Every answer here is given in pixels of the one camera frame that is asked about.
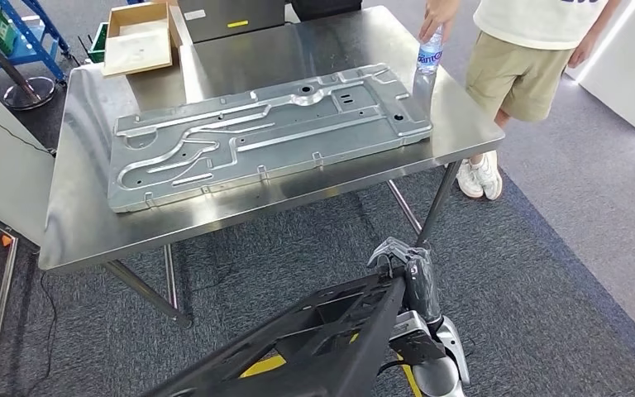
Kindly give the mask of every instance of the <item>white t-shirt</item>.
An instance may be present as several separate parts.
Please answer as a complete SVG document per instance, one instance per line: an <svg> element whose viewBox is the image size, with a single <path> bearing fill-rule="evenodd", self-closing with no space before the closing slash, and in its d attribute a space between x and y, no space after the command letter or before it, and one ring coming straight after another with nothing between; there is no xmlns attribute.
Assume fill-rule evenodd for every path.
<svg viewBox="0 0 635 397"><path fill-rule="evenodd" d="M607 0L480 0L473 19L489 35L540 50L576 48Z"/></svg>

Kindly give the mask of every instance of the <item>cable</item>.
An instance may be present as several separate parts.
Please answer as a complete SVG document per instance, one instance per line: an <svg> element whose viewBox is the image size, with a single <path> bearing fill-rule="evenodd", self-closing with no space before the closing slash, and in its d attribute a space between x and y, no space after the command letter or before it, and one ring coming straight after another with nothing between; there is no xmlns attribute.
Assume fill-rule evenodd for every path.
<svg viewBox="0 0 635 397"><path fill-rule="evenodd" d="M55 334L57 332L57 308L55 307L55 301L52 299L52 296L45 288L45 284L43 282L43 280L45 279L45 274L46 273L43 272L40 276L40 288L42 288L42 292L45 293L45 296L47 297L47 300L50 301L50 306L52 307L52 322L50 323L50 329L47 331L47 369L45 370L45 375L38 379L37 382L33 384L33 386L31 386L31 388L25 394L26 397L32 395L32 392L35 391L37 386L39 386L43 380L50 377L50 371L52 370L52 350L53 346L55 345Z"/></svg>
<svg viewBox="0 0 635 397"><path fill-rule="evenodd" d="M379 368L379 373L376 374L376 376L381 375L383 371L389 368L393 368L394 366L406 366L407 364L408 363L405 362L405 360L396 360L396 361L387 362Z"/></svg>
<svg viewBox="0 0 635 397"><path fill-rule="evenodd" d="M41 152L43 152L43 153L47 153L47 155L52 155L51 153L49 153L49 151L43 150L43 149L41 149L41 148L39 148L39 147L37 147L37 146L33 145L33 144L32 144L32 143L30 143L29 141L25 141L23 138L21 138L21 137L17 136L17 135L16 135L16 134L14 134L13 132L11 132L11 130L9 130L8 128L5 128L5 127L4 127L4 126L2 126L1 124L0 124L0 128L1 128L2 130L4 130L5 132L7 132L7 133L8 133L8 135L10 135L10 136L12 136L12 137L14 137L14 138L18 139L18 140L19 140L21 143L23 143L24 145L28 145L28 146L32 147L33 149L35 149L36 151L41 151Z"/></svg>
<svg viewBox="0 0 635 397"><path fill-rule="evenodd" d="M468 337L468 338L469 338L469 341L470 341L471 343L473 343L473 347L469 350L469 352L467 352L466 354L464 354L464 357L468 357L468 356L472 355L473 353L475 353L475 348L476 348L475 341L473 340L473 338L472 338L472 337Z"/></svg>

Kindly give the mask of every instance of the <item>bottle label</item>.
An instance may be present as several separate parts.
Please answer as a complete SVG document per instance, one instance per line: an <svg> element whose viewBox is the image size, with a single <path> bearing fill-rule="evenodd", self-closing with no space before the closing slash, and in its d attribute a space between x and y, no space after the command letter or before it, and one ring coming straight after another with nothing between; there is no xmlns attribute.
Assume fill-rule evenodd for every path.
<svg viewBox="0 0 635 397"><path fill-rule="evenodd" d="M439 63L439 59L441 57L441 51L432 53L420 50L420 54L418 55L418 62L425 65L436 65L437 63Z"/></svg>

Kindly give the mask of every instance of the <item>khaki shorts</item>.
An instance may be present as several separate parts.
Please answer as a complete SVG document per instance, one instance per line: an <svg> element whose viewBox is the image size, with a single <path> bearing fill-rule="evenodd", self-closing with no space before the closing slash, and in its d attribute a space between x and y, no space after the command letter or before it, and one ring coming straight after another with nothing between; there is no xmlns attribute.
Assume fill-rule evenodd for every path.
<svg viewBox="0 0 635 397"><path fill-rule="evenodd" d="M481 32L466 72L466 91L491 118L503 109L525 122L543 120L572 54L522 47Z"/></svg>

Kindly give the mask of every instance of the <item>stamped aluminum plate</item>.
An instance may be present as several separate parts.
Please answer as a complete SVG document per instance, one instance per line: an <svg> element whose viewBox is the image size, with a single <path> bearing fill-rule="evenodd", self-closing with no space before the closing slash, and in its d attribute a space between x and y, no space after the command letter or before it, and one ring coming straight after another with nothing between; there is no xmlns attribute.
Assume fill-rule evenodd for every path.
<svg viewBox="0 0 635 397"><path fill-rule="evenodd" d="M387 151L431 129L382 64L121 117L108 202L137 211Z"/></svg>

